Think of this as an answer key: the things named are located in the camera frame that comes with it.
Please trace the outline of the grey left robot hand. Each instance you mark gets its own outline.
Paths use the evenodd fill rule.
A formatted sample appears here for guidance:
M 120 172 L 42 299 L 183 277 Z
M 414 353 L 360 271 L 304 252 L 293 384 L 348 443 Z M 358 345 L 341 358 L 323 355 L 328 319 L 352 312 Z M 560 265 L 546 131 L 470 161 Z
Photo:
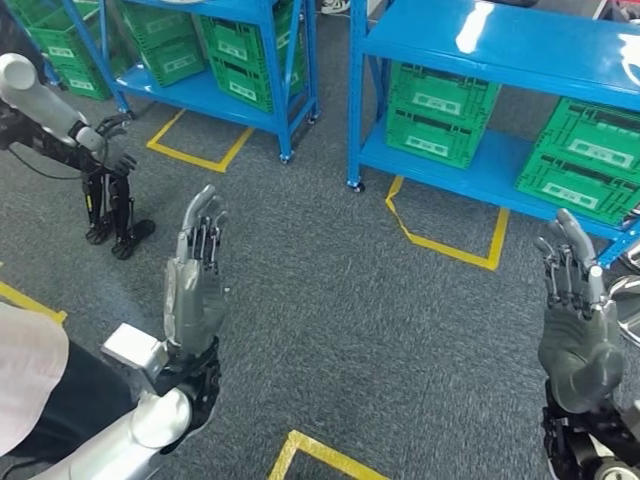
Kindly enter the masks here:
M 186 207 L 175 254 L 165 268 L 164 330 L 178 358 L 199 357 L 224 317 L 218 256 L 228 219 L 223 199 L 208 184 Z

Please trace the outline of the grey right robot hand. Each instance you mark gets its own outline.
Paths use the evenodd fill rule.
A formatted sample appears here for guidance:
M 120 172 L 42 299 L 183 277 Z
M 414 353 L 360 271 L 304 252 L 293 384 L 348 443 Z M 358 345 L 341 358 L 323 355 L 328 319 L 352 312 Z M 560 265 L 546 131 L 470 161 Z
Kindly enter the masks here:
M 555 401 L 582 414 L 595 409 L 621 382 L 624 359 L 618 312 L 604 281 L 592 240 L 561 208 L 550 229 L 555 244 L 538 237 L 546 288 L 538 359 Z

